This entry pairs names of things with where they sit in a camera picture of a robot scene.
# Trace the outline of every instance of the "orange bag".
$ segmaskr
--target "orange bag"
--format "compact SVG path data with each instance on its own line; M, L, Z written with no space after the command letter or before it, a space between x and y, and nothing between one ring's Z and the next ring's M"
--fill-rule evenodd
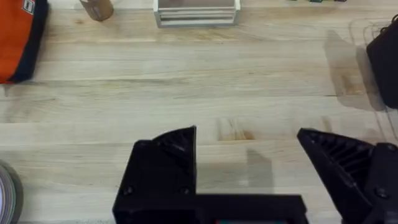
M0 0L0 83L32 78L47 0Z

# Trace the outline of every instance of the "orange fabric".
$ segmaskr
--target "orange fabric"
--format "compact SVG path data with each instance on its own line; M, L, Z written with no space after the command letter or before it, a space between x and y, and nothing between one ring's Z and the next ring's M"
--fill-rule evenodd
M33 15L22 9L24 0L0 0L0 83L18 66L28 41Z

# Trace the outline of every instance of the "bag label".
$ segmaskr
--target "bag label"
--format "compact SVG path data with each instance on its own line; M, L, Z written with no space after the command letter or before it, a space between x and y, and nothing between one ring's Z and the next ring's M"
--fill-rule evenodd
M33 0L23 0L22 9L25 10L25 12L33 15L35 10L35 2Z

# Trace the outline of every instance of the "wooden table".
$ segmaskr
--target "wooden table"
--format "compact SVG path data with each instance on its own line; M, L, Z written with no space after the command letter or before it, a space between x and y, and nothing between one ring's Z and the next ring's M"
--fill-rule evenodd
M242 0L212 29L158 29L151 0L103 23L50 3L35 78L0 96L22 222L113 223L133 143L195 124L199 193L302 194L311 223L338 223L299 128L396 142L364 51L396 0Z

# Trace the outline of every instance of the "small brown cup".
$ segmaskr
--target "small brown cup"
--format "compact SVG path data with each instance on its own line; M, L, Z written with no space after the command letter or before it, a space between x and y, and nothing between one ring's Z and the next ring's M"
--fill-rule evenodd
M103 21L113 14L110 0L80 0L88 15L95 21Z

